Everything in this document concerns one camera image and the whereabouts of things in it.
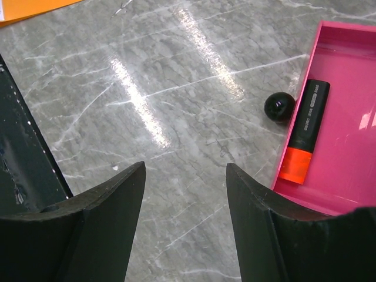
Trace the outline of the orange cap highlighter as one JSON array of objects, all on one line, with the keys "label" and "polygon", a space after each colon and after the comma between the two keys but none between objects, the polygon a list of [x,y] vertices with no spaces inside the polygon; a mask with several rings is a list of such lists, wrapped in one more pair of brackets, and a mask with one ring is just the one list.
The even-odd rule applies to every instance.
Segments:
[{"label": "orange cap highlighter", "polygon": [[313,156],[327,103],[330,84],[309,79],[305,83],[296,119],[278,176],[303,184]]}]

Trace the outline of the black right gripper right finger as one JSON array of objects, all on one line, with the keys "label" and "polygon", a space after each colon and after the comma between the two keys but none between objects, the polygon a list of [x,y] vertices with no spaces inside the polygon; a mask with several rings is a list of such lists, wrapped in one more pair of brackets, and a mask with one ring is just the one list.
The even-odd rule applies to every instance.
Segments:
[{"label": "black right gripper right finger", "polygon": [[329,216],[300,206],[234,163],[226,187],[243,281],[374,281],[375,209]]}]

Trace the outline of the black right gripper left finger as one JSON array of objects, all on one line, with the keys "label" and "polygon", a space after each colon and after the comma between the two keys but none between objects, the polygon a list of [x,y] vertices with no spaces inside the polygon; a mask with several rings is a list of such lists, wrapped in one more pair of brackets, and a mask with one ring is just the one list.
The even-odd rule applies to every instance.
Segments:
[{"label": "black right gripper left finger", "polygon": [[2,281],[123,281],[146,183],[137,162],[40,212],[1,217]]}]

